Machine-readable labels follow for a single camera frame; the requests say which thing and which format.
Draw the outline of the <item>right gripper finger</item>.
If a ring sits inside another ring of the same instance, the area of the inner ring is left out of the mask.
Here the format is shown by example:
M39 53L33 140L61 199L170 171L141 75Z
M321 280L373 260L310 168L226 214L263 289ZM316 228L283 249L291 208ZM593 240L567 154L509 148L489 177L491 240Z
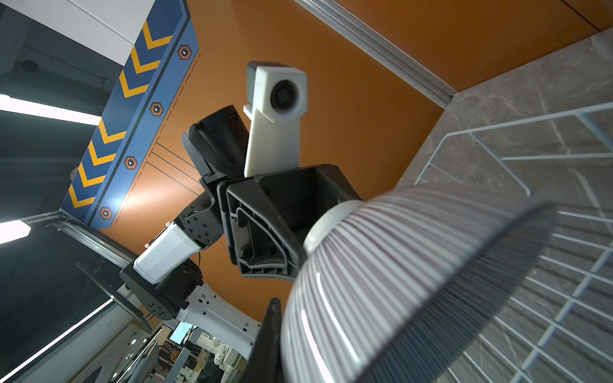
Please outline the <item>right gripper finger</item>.
M266 311L239 383L284 382L281 361L282 306L273 298Z

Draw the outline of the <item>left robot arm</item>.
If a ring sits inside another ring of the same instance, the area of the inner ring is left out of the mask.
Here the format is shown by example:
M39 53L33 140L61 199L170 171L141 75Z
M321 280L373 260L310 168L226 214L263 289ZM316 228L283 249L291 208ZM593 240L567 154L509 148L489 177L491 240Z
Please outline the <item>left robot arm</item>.
M193 124L182 142L204 191L120 276L153 316L199 327L249 357L260 324L204 283L193 256L225 239L242 276L292 281L307 261L309 231L361 198L332 164L244 175L248 132L231 105Z

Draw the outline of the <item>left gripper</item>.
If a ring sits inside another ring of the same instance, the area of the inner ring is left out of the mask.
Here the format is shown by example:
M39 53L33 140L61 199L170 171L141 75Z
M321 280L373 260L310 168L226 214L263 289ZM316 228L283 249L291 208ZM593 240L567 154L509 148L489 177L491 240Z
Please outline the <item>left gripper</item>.
M217 194L228 255L241 275L290 282L306 260L299 239L332 207L361 199L332 164L227 180Z

